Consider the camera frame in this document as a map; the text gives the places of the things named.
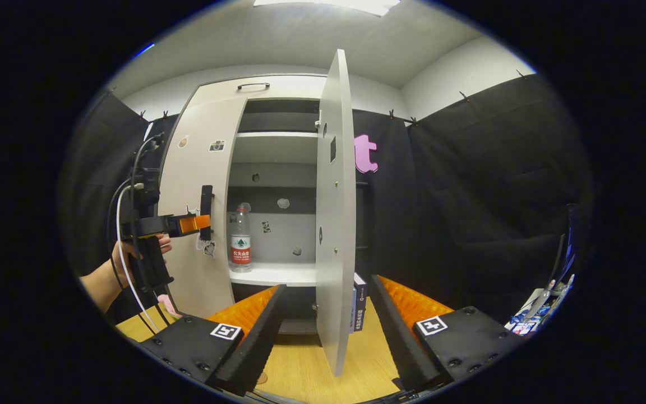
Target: white cabinet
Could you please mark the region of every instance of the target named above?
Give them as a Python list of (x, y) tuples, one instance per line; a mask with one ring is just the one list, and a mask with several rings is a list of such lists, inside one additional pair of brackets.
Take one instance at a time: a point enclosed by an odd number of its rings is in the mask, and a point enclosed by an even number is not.
[[(315, 100), (320, 110), (316, 106), (310, 124), (315, 130), (312, 124), (320, 119), (318, 133), (239, 133), (247, 103), (259, 100)], [(217, 143), (223, 149), (212, 150)], [(200, 207), (202, 186), (213, 186), (213, 256), (196, 249), (197, 237), (173, 238), (166, 255), (174, 278), (169, 288), (180, 310), (206, 317), (225, 309), (234, 303), (232, 282), (315, 287), (316, 330), (331, 371), (340, 376), (356, 254), (354, 173), (342, 50), (336, 51), (328, 76), (260, 76), (201, 85), (167, 145), (157, 205), (158, 215), (184, 214), (187, 204)], [(228, 224), (241, 201), (252, 207), (249, 273), (228, 268)]]

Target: orange part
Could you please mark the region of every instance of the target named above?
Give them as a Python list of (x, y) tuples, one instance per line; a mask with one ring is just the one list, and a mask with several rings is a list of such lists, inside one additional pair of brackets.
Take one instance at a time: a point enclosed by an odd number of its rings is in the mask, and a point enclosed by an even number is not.
[(211, 215), (198, 215), (197, 217), (184, 217), (179, 219), (182, 233), (195, 232), (211, 225)]
[(276, 292), (276, 289), (278, 289), (278, 285), (271, 286), (264, 291), (246, 297), (246, 299), (226, 307), (226, 309), (219, 311), (217, 314), (208, 316), (206, 319), (211, 320), (211, 322), (241, 327), (243, 329), (243, 339), (241, 342), (243, 342)]
[(397, 307), (406, 327), (413, 333), (418, 343), (420, 343), (420, 340), (413, 331), (415, 323), (430, 319), (436, 315), (444, 315), (454, 311), (441, 302), (434, 301), (430, 297), (410, 289), (410, 287), (403, 286), (382, 276), (378, 277), (382, 285), (385, 286), (387, 294), (393, 300), (393, 304)]

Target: black handle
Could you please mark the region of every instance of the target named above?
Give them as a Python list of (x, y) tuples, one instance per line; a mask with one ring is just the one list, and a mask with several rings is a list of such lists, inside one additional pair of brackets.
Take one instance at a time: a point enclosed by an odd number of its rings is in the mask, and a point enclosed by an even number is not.
[[(200, 215), (211, 214), (211, 199), (213, 198), (213, 186), (201, 186), (201, 211)], [(201, 228), (199, 238), (203, 241), (211, 240), (211, 227)]]
[(261, 85), (261, 84), (266, 85), (266, 88), (271, 86), (269, 82), (249, 82), (249, 84), (239, 84), (238, 89), (241, 90), (241, 88), (243, 88), (244, 85)]

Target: black and white sticker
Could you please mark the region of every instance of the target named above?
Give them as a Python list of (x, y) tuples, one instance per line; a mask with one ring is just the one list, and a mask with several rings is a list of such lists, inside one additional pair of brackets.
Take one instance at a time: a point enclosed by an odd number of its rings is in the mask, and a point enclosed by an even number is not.
[(236, 335), (238, 335), (239, 332), (241, 332), (240, 327), (221, 323), (216, 325), (216, 328), (213, 329), (211, 335), (213, 335), (213, 337), (223, 339), (233, 339), (236, 337)]
[(216, 241), (213, 241), (213, 240), (203, 241), (199, 237), (196, 237), (196, 250), (199, 250), (199, 251), (203, 250), (204, 255), (210, 256), (211, 258), (215, 258), (213, 253), (216, 250)]
[(430, 317), (430, 319), (427, 320), (422, 320), (422, 322), (417, 322), (416, 324), (420, 327), (423, 335), (433, 335), (434, 333), (441, 332), (445, 328), (448, 328), (448, 325), (440, 319), (439, 315)]
[(209, 152), (222, 152), (223, 146), (225, 146), (225, 140), (211, 141), (211, 145), (208, 146)]

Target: wooden table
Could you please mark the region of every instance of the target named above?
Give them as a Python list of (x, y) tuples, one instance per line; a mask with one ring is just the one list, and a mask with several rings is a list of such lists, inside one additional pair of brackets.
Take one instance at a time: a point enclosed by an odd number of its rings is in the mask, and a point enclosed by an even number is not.
[[(370, 297), (367, 299), (363, 330), (349, 336), (343, 376), (333, 377), (315, 335), (279, 335), (264, 368), (267, 381), (256, 389), (308, 404), (349, 404), (397, 392), (392, 379), (398, 377), (398, 371), (375, 307)], [(163, 304), (161, 309), (170, 322), (174, 320)], [(154, 307), (147, 312), (159, 329), (165, 327)], [(138, 316), (116, 327), (139, 342), (151, 337)]]

